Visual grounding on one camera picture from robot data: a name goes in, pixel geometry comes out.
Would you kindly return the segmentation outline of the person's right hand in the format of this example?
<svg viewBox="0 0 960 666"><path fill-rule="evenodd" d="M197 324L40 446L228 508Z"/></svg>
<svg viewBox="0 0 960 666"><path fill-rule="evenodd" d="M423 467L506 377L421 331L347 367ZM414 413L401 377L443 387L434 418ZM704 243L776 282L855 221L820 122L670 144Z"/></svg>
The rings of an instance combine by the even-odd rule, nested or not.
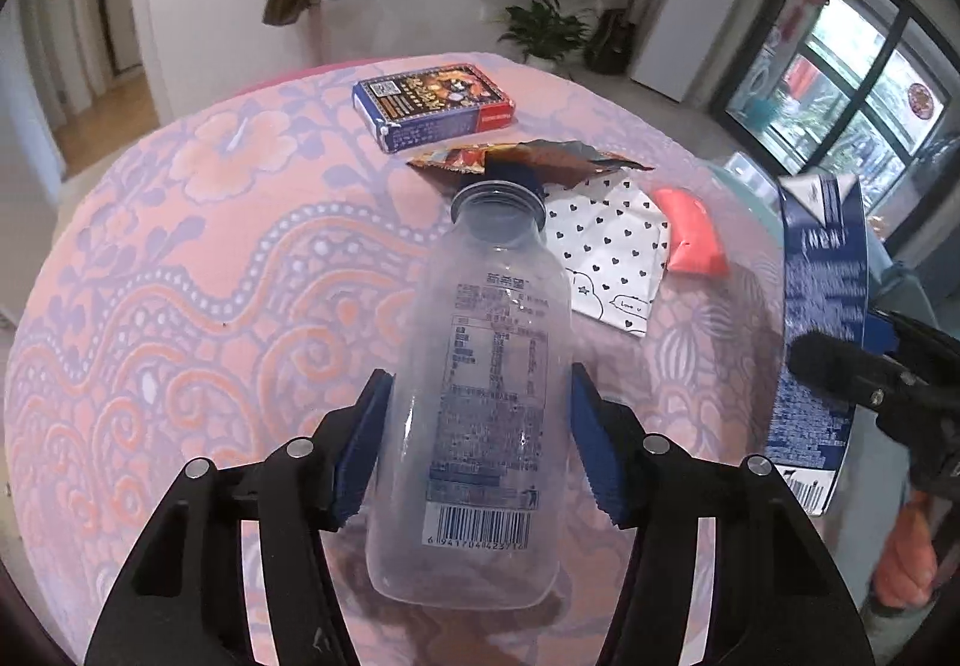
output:
<svg viewBox="0 0 960 666"><path fill-rule="evenodd" d="M913 492L885 539L872 575L875 597L884 606L923 607L931 599L937 559L929 524L930 503L923 492Z"/></svg>

